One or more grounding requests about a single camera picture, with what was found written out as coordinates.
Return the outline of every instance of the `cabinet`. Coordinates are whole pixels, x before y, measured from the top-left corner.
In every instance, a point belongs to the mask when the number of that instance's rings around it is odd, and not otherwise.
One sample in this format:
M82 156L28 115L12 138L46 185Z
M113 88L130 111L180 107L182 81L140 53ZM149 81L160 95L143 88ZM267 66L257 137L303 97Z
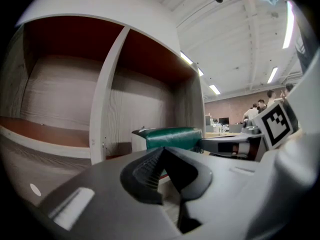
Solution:
M2 159L17 192L35 205L88 166L131 153L133 130L204 129L198 72L149 36L107 20L23 24L0 74Z

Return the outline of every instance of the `shelf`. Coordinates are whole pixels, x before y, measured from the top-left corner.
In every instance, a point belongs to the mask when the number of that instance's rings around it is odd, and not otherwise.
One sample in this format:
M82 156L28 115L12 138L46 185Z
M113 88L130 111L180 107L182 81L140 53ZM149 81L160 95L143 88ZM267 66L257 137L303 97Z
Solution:
M24 30L38 57L63 55L104 62L123 27L91 17L54 16L28 22Z
M180 56L132 29L124 41L118 66L168 85L180 84L198 74Z
M27 148L64 157L90 158L88 131L8 117L0 117L0 126L3 136Z

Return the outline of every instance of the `white shirt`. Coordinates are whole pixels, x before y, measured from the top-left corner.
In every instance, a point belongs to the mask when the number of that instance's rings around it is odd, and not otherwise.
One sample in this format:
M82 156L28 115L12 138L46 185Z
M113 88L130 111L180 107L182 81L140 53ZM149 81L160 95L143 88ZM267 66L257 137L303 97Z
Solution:
M273 103L275 103L275 100L273 98L270 98L266 106L270 108Z
M248 117L249 120L252 120L253 118L255 118L257 115L259 114L258 109L256 109L255 107L250 108L247 112L244 113L244 115L246 117Z

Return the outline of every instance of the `wooden shelf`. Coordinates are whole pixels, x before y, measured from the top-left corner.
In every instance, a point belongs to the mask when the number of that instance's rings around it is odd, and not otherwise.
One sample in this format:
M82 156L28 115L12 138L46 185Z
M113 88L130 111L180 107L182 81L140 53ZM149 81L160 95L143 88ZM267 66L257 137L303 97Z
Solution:
M180 84L197 74L180 56L132 29L124 41L118 66L169 85Z
M104 62L124 26L84 16L54 16L28 22L27 39L38 57L64 55Z
M89 148L89 132L41 125L19 118L0 117L0 125L18 135L54 145Z

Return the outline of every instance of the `person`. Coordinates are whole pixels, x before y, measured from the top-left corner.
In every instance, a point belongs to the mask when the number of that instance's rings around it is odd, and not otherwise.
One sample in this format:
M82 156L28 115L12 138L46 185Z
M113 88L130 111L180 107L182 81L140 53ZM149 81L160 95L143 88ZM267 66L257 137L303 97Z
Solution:
M283 104L282 104L283 109L286 112L289 118L289 121L292 125L293 133L295 133L299 129L299 123L298 123L298 119L296 117L295 112L293 111L289 102L287 101L287 96L293 88L294 88L294 85L292 83L289 83L289 82L286 83L284 93L281 91L281 98L283 99Z
M253 118L255 118L258 114L259 114L259 111L257 109L257 103L254 103L252 105L252 108L248 109L244 114L243 114L243 117L242 117L242 121L244 121L246 118L248 118L249 120L252 120Z
M275 98L277 97L276 93L274 90L268 90L266 92L266 95L268 96L268 104L266 105L268 108L271 107L273 103L275 103Z
M266 1L271 5L276 5L276 3L279 0L260 0L260 1ZM293 1L290 1L290 3L292 4L292 11L296 15L296 21L297 21L297 25L299 27L300 35L301 35L301 41L299 40L297 41L295 49L301 65L302 73L304 74L307 71L309 64L311 63L311 60L316 54L316 51L318 50L319 43L317 41L317 38L315 38L314 34L310 34L309 33L310 31L307 31L307 32L303 31L304 29L302 27L304 26L303 19L305 17L302 14L301 10Z
M265 101L264 101L263 99L259 99L259 100L258 100L258 105L259 105L259 107L260 107L259 114L260 114L262 111L264 111L264 110L267 109L267 106L266 106Z

